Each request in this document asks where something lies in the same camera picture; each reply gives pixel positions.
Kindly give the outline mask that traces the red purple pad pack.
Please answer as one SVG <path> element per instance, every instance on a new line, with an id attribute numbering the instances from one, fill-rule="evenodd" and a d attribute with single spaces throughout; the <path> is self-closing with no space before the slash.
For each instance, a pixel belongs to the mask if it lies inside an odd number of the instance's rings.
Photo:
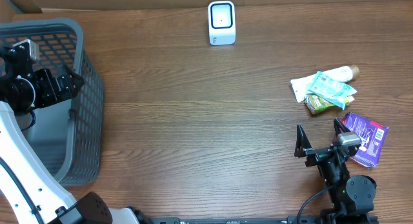
<path id="1" fill-rule="evenodd" d="M 367 168 L 378 166 L 388 127 L 380 125 L 353 112 L 343 117 L 343 124 L 355 132 L 361 140 L 361 146 L 351 158 Z"/>

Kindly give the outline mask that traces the white conditioner tube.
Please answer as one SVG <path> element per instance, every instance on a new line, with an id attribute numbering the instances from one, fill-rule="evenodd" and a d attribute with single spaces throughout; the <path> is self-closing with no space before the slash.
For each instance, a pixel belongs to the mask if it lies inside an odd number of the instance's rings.
<path id="1" fill-rule="evenodd" d="M 328 77 L 340 82 L 349 82 L 359 77 L 360 71 L 357 65 L 346 65 L 339 68 L 323 71 Z M 315 79 L 315 74 L 290 81 L 292 90 L 298 103 L 306 98 L 307 86 L 311 85 Z"/>

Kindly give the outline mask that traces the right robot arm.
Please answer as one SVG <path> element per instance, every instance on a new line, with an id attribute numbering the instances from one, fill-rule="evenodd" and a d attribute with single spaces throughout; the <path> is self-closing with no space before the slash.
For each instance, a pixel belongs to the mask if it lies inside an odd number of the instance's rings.
<path id="1" fill-rule="evenodd" d="M 355 156 L 361 146 L 358 135 L 339 119 L 334 120 L 335 138 L 330 146 L 312 148 L 301 125 L 297 126 L 294 156 L 305 158 L 307 167 L 316 166 L 325 182 L 323 190 L 312 195 L 300 207 L 295 223 L 378 224 L 374 210 L 377 183 L 365 175 L 351 176 L 346 162 Z M 305 207 L 318 196 L 328 193 L 332 208 L 323 209 L 318 217 L 304 217 Z"/>

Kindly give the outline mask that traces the green juice carton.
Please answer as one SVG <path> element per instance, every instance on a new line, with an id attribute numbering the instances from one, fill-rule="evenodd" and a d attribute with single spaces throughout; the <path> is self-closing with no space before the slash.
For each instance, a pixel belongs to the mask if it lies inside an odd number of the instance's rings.
<path id="1" fill-rule="evenodd" d="M 342 108 L 341 106 L 337 106 L 322 97 L 319 97 L 315 94 L 310 94 L 305 98 L 305 104 L 307 108 L 310 110 L 310 113 L 313 115 L 320 114 L 330 108 Z"/>

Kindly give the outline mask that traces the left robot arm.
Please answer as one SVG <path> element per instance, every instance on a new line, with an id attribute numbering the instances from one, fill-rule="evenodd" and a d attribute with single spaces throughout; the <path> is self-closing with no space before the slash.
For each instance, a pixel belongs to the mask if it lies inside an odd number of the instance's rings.
<path id="1" fill-rule="evenodd" d="M 7 63 L 1 78 L 1 190 L 20 223 L 150 223 L 138 209 L 110 209 L 94 192 L 76 200 L 49 173 L 24 137 L 16 116 L 45 108 L 43 121 L 60 121 L 84 84 L 67 66 L 52 77 L 30 62 Z"/>

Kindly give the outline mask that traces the teal wet wipes pack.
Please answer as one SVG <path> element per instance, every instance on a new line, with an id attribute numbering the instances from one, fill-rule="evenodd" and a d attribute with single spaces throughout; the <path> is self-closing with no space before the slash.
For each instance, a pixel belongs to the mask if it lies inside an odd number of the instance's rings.
<path id="1" fill-rule="evenodd" d="M 306 95 L 314 94 L 341 109 L 346 107 L 346 98 L 357 93 L 350 85 L 332 79 L 326 73 L 318 71 L 312 82 L 306 86 Z"/>

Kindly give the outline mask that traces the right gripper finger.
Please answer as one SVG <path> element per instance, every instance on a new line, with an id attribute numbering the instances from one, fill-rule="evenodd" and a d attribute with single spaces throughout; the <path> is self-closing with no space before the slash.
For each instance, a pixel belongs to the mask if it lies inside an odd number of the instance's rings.
<path id="1" fill-rule="evenodd" d="M 312 146 L 310 144 L 310 141 L 307 138 L 307 135 L 305 134 L 305 131 L 302 125 L 297 125 L 297 139 L 296 139 L 295 151 L 304 152 L 307 150 L 312 150 Z"/>
<path id="2" fill-rule="evenodd" d="M 338 118 L 334 119 L 333 124 L 334 124 L 334 130 L 335 130 L 335 135 L 336 136 L 338 136 L 342 133 L 350 132 L 350 130 Z"/>

